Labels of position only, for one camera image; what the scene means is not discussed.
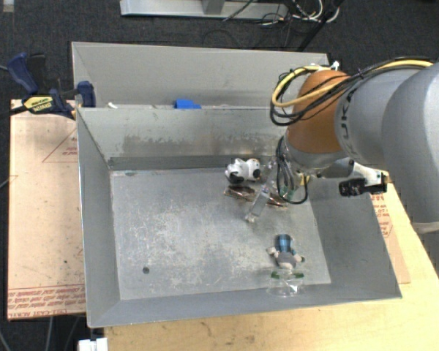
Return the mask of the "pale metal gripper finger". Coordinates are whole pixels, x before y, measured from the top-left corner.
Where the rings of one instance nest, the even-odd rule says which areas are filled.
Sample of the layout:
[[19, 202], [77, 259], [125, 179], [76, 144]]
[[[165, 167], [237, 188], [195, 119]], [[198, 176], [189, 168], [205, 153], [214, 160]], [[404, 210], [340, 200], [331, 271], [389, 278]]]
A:
[[262, 200], [263, 200], [262, 194], [259, 193], [252, 201], [252, 204], [249, 207], [249, 210], [245, 216], [245, 220], [247, 222], [254, 222], [255, 219], [261, 215], [263, 210]]
[[260, 192], [251, 207], [251, 222], [254, 222], [262, 213], [263, 209], [269, 201], [270, 189], [267, 185], [263, 185]]

